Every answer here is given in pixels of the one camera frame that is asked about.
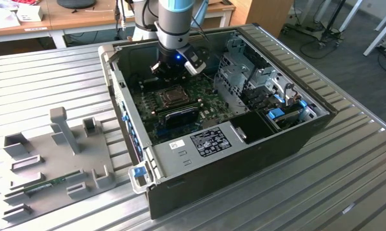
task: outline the aluminum table surface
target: aluminum table surface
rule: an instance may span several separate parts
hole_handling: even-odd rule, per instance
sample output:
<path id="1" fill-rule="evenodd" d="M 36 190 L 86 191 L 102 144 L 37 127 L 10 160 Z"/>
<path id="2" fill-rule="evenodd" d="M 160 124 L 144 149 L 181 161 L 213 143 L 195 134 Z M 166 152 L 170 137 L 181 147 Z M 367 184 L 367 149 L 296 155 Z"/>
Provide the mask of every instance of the aluminum table surface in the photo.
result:
<path id="1" fill-rule="evenodd" d="M 295 155 L 156 220 L 126 177 L 130 160 L 97 45 L 0 57 L 0 137 L 50 133 L 46 114 L 56 106 L 66 108 L 69 126 L 94 116 L 118 181 L 112 190 L 9 230 L 386 230 L 386 124 L 263 29 L 243 28 L 339 114 Z M 0 149 L 0 192 L 8 159 Z"/>

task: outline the circuit board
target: circuit board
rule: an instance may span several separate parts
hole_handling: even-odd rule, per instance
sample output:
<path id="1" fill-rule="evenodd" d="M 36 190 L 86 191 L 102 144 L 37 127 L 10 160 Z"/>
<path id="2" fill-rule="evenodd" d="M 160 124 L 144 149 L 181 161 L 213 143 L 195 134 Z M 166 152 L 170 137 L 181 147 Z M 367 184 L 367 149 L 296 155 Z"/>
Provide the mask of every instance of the circuit board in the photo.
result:
<path id="1" fill-rule="evenodd" d="M 133 94 L 133 102 L 153 145 L 205 129 L 233 116 L 213 89 L 212 78 L 205 75 L 192 77 L 168 89 Z M 164 128 L 165 116 L 188 109 L 197 110 L 197 119 L 174 128 Z"/>

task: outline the label sticker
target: label sticker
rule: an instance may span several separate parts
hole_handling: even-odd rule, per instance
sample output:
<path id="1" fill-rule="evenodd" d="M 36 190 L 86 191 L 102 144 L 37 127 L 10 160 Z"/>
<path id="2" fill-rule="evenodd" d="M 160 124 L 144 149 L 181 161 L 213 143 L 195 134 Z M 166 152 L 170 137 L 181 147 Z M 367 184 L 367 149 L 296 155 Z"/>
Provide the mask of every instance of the label sticker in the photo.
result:
<path id="1" fill-rule="evenodd" d="M 231 147 L 231 144 L 219 127 L 190 136 L 200 156 L 207 157 Z"/>
<path id="2" fill-rule="evenodd" d="M 178 147 L 182 147 L 184 145 L 185 145 L 184 141 L 178 140 L 176 142 L 169 143 L 169 148 L 170 148 L 170 150 L 173 150 L 173 149 L 176 149 Z"/>
<path id="3" fill-rule="evenodd" d="M 26 28 L 24 31 L 46 30 L 46 27 Z"/>

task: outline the green circuit board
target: green circuit board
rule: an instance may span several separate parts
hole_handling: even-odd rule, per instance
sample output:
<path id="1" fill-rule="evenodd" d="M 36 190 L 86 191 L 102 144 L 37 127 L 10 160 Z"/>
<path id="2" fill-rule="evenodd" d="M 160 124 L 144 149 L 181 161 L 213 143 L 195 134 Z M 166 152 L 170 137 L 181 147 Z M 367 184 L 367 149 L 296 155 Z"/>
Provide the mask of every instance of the green circuit board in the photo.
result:
<path id="1" fill-rule="evenodd" d="M 182 89 L 186 99 L 180 106 L 168 106 L 162 99 L 162 92 L 168 89 L 148 93 L 133 94 L 133 102 L 138 110 L 144 127 L 152 144 L 160 144 L 195 131 L 208 128 L 233 116 L 228 104 L 213 91 L 213 81 L 207 76 L 192 77 L 186 82 L 170 89 Z M 195 122 L 173 129 L 164 129 L 165 116 L 188 108 L 197 108 L 199 118 Z"/>

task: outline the wooden cabinet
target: wooden cabinet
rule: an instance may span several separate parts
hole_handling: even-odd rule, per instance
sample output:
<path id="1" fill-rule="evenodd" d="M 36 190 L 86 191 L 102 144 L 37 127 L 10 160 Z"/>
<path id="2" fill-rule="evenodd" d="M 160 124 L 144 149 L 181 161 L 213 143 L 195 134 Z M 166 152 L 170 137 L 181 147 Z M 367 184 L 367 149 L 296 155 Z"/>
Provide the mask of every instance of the wooden cabinet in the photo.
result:
<path id="1" fill-rule="evenodd" d="M 235 5 L 231 25 L 257 23 L 275 37 L 285 23 L 292 0 L 229 0 Z"/>

